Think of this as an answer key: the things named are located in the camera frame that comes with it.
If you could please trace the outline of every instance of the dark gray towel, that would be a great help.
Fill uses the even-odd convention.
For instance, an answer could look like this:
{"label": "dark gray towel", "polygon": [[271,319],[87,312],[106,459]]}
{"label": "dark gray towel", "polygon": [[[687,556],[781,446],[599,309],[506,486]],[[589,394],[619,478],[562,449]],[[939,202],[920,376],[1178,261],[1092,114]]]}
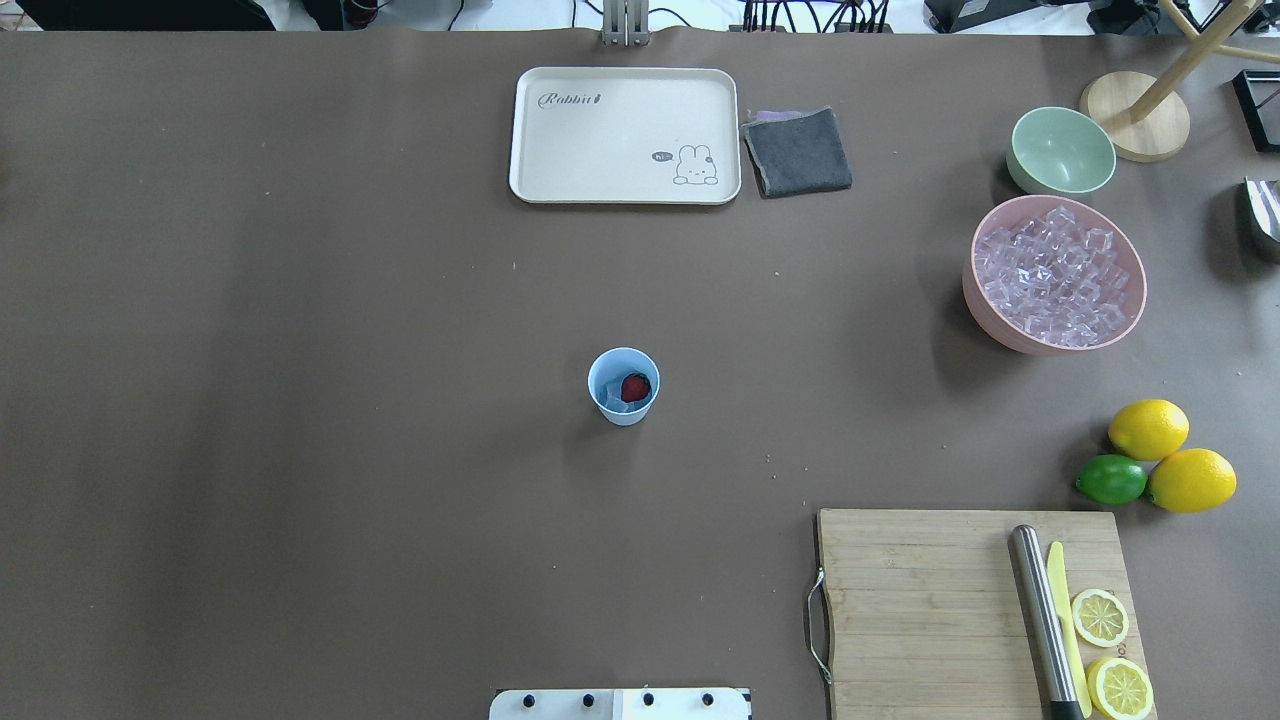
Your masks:
{"label": "dark gray towel", "polygon": [[792,119],[754,120],[742,126],[742,137],[760,172],[765,197],[845,190],[854,184],[831,108]]}

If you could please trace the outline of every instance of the yellow lemon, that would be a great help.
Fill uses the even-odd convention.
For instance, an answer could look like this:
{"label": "yellow lemon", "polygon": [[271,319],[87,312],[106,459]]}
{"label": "yellow lemon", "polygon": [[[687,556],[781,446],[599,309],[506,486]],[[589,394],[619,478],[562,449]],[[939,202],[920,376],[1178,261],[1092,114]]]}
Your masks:
{"label": "yellow lemon", "polygon": [[1103,657],[1084,676],[1093,706],[1111,720],[1142,720],[1156,701],[1142,667],[1124,657]]}
{"label": "yellow lemon", "polygon": [[1098,647],[1115,647],[1129,634],[1129,612],[1120,598],[1089,588],[1071,601],[1071,620],[1082,638]]}
{"label": "yellow lemon", "polygon": [[1181,407],[1167,400],[1139,400],[1116,413],[1107,437],[1134,460],[1160,460],[1181,447],[1190,429]]}
{"label": "yellow lemon", "polygon": [[1217,507],[1235,495],[1235,469],[1212,450],[1183,450],[1156,465],[1147,493],[1165,510],[1199,512]]}

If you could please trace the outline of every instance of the rabbit tray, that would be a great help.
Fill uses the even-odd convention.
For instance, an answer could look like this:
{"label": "rabbit tray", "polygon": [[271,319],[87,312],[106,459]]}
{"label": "rabbit tray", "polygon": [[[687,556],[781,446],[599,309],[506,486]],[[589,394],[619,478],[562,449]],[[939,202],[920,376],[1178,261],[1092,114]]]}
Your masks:
{"label": "rabbit tray", "polygon": [[727,202],[742,184],[733,78],[534,68],[516,83],[508,183],[526,202]]}

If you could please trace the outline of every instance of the red fruit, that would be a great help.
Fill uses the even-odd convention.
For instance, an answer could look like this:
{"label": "red fruit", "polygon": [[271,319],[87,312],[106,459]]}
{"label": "red fruit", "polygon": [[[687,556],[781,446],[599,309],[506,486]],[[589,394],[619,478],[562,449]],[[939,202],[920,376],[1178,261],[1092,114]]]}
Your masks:
{"label": "red fruit", "polygon": [[649,397],[649,378],[631,373],[622,380],[622,402],[635,402]]}

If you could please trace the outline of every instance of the cutting board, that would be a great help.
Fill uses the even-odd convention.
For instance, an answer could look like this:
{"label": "cutting board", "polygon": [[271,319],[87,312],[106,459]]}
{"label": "cutting board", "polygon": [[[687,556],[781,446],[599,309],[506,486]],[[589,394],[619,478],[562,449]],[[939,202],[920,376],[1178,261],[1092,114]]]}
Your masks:
{"label": "cutting board", "polygon": [[[824,509],[833,720],[1044,716],[1009,551],[1020,524],[1036,528],[1042,553],[1062,541],[1073,598],[1103,588],[1129,610],[1120,647],[1080,641],[1084,666],[1123,653],[1147,669],[1110,512]],[[1091,720],[1105,716],[1094,710]]]}

